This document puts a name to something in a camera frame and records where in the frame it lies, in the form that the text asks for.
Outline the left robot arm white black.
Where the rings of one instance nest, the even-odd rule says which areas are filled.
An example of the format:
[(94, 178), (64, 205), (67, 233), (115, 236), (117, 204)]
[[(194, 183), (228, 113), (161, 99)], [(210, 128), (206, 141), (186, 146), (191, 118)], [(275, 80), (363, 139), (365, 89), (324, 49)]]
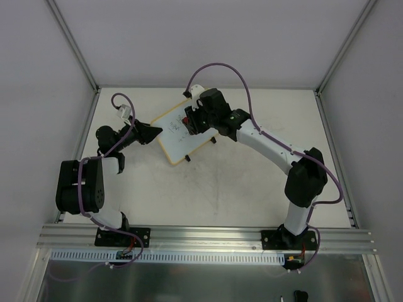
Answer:
[(97, 156), (90, 159), (65, 160), (60, 165), (55, 203), (59, 211), (83, 215), (98, 225), (94, 245), (97, 247), (147, 248), (150, 230), (132, 228), (127, 216), (110, 208), (106, 201), (105, 176), (119, 175), (125, 168), (122, 150), (134, 142), (151, 143), (162, 128), (134, 120), (115, 131), (110, 126), (96, 130)]

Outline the yellow-framed whiteboard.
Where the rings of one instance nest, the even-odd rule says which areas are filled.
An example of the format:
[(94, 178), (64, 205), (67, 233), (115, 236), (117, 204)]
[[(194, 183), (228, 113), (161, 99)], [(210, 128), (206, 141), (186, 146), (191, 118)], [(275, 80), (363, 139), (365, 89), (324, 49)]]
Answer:
[(157, 141), (172, 165), (187, 159), (192, 152), (211, 142), (211, 139), (218, 135), (218, 131), (215, 129), (209, 129), (199, 135), (189, 134), (182, 123), (182, 119), (186, 116), (184, 109), (188, 106), (195, 107), (195, 105), (196, 101), (188, 98), (150, 123), (153, 127), (162, 128)]

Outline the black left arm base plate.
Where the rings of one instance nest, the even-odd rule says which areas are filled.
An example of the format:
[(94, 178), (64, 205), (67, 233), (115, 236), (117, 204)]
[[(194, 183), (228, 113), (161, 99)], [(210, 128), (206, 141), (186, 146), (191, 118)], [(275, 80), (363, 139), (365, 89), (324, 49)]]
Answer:
[[(144, 227), (130, 227), (129, 232), (138, 236), (144, 248), (149, 247), (151, 229)], [(123, 235), (112, 231), (97, 229), (94, 245), (97, 247), (129, 247), (132, 244), (133, 236)]]

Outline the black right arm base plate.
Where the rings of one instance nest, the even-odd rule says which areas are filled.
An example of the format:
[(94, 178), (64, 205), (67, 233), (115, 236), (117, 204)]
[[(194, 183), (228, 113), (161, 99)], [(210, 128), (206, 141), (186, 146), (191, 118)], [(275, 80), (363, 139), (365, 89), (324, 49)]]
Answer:
[(300, 235), (294, 235), (285, 228), (261, 230), (263, 250), (308, 250), (314, 251), (317, 244), (315, 231), (305, 229)]

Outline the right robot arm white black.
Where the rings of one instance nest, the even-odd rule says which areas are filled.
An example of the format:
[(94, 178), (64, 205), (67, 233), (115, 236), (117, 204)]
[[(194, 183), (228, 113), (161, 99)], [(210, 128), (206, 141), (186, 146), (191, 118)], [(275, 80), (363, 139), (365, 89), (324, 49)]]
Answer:
[(185, 107), (182, 122), (190, 135), (215, 129), (223, 137), (246, 145), (270, 160), (287, 176), (285, 196), (289, 200), (287, 217), (271, 238), (276, 248), (295, 249), (304, 242), (310, 207), (327, 184), (327, 174), (320, 150), (293, 150), (276, 137), (266, 137), (253, 122), (251, 113), (231, 109), (216, 88), (199, 93), (185, 91), (192, 100)]

